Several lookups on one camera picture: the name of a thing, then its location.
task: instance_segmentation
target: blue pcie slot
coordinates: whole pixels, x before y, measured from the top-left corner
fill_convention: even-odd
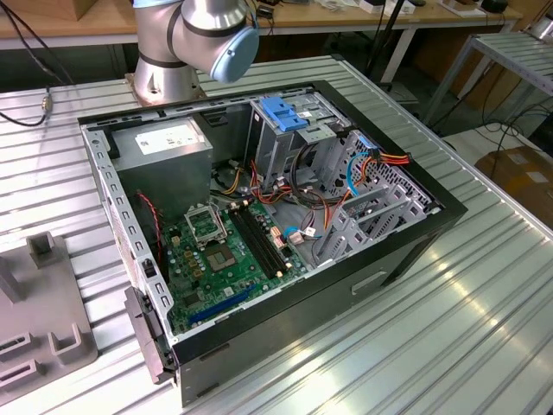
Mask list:
[[[212,305],[208,309],[205,309],[203,311],[200,311],[199,313],[191,315],[188,318],[188,324],[193,324],[195,322],[201,322],[203,320],[207,320],[208,318],[219,314],[221,311],[224,311],[229,307],[232,307],[233,305],[242,303],[250,295],[250,291],[252,291],[254,288],[256,288],[255,284],[250,285],[242,292],[239,292],[238,294],[234,294],[232,297],[228,297],[226,300],[223,300],[220,303]]]

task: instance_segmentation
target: pcie slot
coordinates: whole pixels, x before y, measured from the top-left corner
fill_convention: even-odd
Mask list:
[[[269,242],[249,211],[241,209],[230,212],[229,216],[267,278],[274,278],[278,272],[286,271],[286,264],[277,249]]]
[[[231,308],[233,305],[236,305],[238,303],[242,303],[244,300],[248,298],[250,295],[250,291],[252,291],[254,288],[256,288],[256,285],[253,284],[243,290],[242,292],[239,292],[238,294],[233,295],[232,297],[228,297],[226,300],[221,301],[220,303],[217,303],[210,308],[200,311],[199,313],[196,313],[188,318],[188,323],[193,324],[195,322],[205,321],[208,318],[211,318],[217,314],[219,314],[222,311],[225,311],[229,308]]]

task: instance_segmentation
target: blue end cap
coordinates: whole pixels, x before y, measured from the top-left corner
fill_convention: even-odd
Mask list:
[[[243,28],[226,44],[213,64],[209,76],[226,84],[236,82],[250,67],[256,57],[258,46],[257,30],[249,26]]]
[[[270,97],[260,99],[264,111],[278,124],[282,131],[299,130],[307,127],[308,122],[299,118],[294,109],[286,104],[280,97]]]
[[[181,0],[135,0],[132,7],[135,9],[141,9],[142,7],[154,7],[161,6],[162,4],[177,3]]]

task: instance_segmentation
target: metal table surface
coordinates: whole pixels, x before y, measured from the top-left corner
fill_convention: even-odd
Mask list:
[[[546,413],[553,405],[552,233],[472,170],[344,61],[252,67],[237,84],[202,76],[211,96],[328,80],[468,207],[395,284],[187,408],[220,413]],[[123,80],[57,88],[31,130],[0,124],[0,248],[43,230],[63,235],[99,358],[1,413],[181,412],[155,386],[124,311],[129,286],[75,119],[137,106]],[[6,93],[17,118],[42,91]]]
[[[443,97],[473,50],[481,52],[484,58],[464,86],[461,96],[478,81],[490,61],[499,63],[544,93],[553,95],[553,45],[548,45],[522,32],[473,35],[468,37],[433,95],[423,119],[426,124],[432,119]]]

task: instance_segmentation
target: sticker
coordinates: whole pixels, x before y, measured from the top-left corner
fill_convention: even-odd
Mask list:
[[[187,125],[177,125],[176,127],[164,130],[144,132],[143,134],[138,134],[135,139],[145,156],[158,151],[196,144],[200,141],[196,133]]]
[[[524,158],[522,154],[509,154],[509,158],[511,158],[512,162],[515,164],[527,164],[528,160]]]
[[[306,235],[308,235],[308,236],[310,236],[311,238],[313,238],[313,237],[315,236],[315,232],[317,232],[317,231],[316,231],[316,229],[315,229],[314,227],[306,227],[306,228],[305,228],[305,231],[303,231],[303,232],[305,232]]]
[[[547,177],[542,175],[539,171],[527,171],[526,174],[532,179],[535,183],[547,183]]]

